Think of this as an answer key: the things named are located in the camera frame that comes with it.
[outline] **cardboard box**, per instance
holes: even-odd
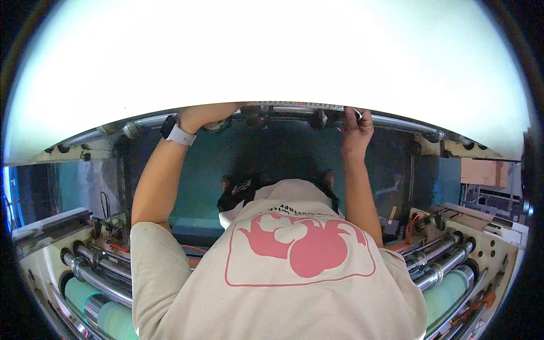
[[[461,158],[461,183],[506,188],[507,179],[506,162]]]

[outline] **beige t-shirt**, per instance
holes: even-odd
[[[423,294],[402,256],[378,249],[310,183],[271,187],[240,210],[192,274],[167,230],[132,228],[141,339],[423,338]]]

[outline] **white watch strap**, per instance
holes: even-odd
[[[195,138],[196,134],[190,134],[188,132],[185,132],[184,130],[180,129],[178,124],[175,124],[166,140],[173,140],[177,143],[191,146],[195,141]]]

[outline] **orange wire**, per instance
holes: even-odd
[[[406,243],[403,244],[403,245],[400,245],[398,247],[394,247],[394,248],[389,248],[389,250],[400,250],[400,249],[404,249],[406,248],[407,246],[409,246],[410,244],[412,244],[412,231],[413,231],[413,224],[416,222],[416,219],[419,217],[419,216],[425,216],[425,214],[417,214],[413,220],[408,223],[406,225],[406,227],[404,228],[404,235],[406,235]]]
[[[204,249],[202,249],[202,248],[198,248],[198,247],[193,247],[192,245],[182,244],[181,246],[182,246],[182,247],[191,248],[191,249],[195,249],[195,250],[200,250],[200,251],[202,251],[202,252],[206,252],[206,250],[204,250]]]
[[[130,253],[130,251],[129,251],[128,249],[125,249],[125,248],[123,248],[123,247],[119,247],[118,245],[116,245],[116,244],[114,244],[114,243],[110,243],[109,246],[111,246],[111,247],[113,247],[113,248],[117,248],[117,249],[119,249],[119,250],[121,250],[121,251]]]

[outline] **watch face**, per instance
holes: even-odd
[[[176,117],[173,115],[170,115],[166,117],[166,120],[164,121],[163,126],[160,128],[160,134],[163,136],[164,139],[167,139],[170,135],[170,132],[174,128],[174,126],[177,124]]]

